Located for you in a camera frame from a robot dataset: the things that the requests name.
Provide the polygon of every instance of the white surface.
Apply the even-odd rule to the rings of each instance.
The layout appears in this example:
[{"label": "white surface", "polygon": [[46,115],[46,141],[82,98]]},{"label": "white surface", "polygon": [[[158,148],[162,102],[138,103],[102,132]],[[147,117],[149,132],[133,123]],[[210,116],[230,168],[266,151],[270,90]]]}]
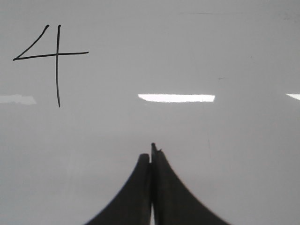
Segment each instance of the white surface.
[{"label": "white surface", "polygon": [[[81,225],[162,148],[232,225],[300,221],[300,2],[1,1],[2,225]],[[60,52],[61,108],[55,57]],[[214,95],[156,103],[140,93]]]}]

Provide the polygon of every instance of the black object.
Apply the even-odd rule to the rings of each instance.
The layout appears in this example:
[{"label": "black object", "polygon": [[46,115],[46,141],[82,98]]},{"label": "black object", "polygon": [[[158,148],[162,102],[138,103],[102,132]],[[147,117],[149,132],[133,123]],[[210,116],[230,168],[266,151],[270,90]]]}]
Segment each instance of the black object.
[{"label": "black object", "polygon": [[229,225],[188,191],[154,143],[152,163],[141,154],[121,191],[86,225],[149,225],[151,203],[155,225]]}]

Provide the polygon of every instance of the dark curved object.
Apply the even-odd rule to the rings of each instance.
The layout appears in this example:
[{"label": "dark curved object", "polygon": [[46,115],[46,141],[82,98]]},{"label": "dark curved object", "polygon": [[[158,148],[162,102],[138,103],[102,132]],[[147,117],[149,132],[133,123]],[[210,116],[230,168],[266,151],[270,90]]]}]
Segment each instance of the dark curved object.
[{"label": "dark curved object", "polygon": [[86,225],[149,225],[151,167],[141,154],[132,174],[115,198]]},{"label": "dark curved object", "polygon": [[164,153],[152,144],[152,202],[155,225],[229,225],[183,185]]}]

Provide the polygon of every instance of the black marker writing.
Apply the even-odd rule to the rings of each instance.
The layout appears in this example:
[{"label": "black marker writing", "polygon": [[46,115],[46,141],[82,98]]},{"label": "black marker writing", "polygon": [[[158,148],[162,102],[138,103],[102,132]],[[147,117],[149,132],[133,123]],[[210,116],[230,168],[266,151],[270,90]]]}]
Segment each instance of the black marker writing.
[{"label": "black marker writing", "polygon": [[56,79],[56,92],[57,92],[57,101],[58,101],[58,106],[60,107],[60,92],[58,88],[58,56],[59,55],[81,55],[81,54],[87,54],[89,52],[67,52],[67,53],[59,53],[59,46],[60,46],[60,25],[58,26],[57,30],[57,42],[56,42],[56,53],[54,54],[44,54],[44,55],[32,55],[32,56],[27,56],[27,57],[21,57],[24,55],[32,46],[35,45],[36,42],[39,41],[39,39],[43,36],[45,31],[48,29],[49,25],[45,26],[43,32],[41,35],[20,55],[15,57],[13,61],[15,60],[26,60],[26,59],[31,59],[31,58],[40,58],[40,57],[49,57],[49,56],[55,56],[56,61],[55,61],[55,79]]}]

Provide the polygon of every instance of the handwritten number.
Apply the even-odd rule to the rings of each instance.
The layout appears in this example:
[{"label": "handwritten number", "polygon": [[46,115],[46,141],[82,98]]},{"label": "handwritten number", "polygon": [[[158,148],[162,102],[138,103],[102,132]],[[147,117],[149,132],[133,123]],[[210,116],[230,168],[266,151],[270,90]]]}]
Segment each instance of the handwritten number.
[{"label": "handwritten number", "polygon": [[56,53],[54,54],[44,54],[44,55],[32,55],[32,56],[27,56],[27,57],[21,57],[24,55],[32,46],[36,44],[36,42],[39,41],[39,39],[43,36],[43,34],[46,32],[48,29],[49,25],[46,25],[43,32],[41,35],[20,55],[15,57],[13,61],[15,60],[26,60],[26,59],[32,59],[32,58],[40,58],[40,57],[49,57],[49,56],[55,56],[56,61],[55,61],[55,79],[56,79],[56,92],[57,92],[57,101],[58,101],[58,107],[60,107],[60,92],[58,88],[58,56],[59,55],[81,55],[81,54],[87,54],[89,52],[65,52],[65,53],[59,53],[59,46],[60,46],[60,25],[58,26],[57,30],[57,42],[56,42]]}]

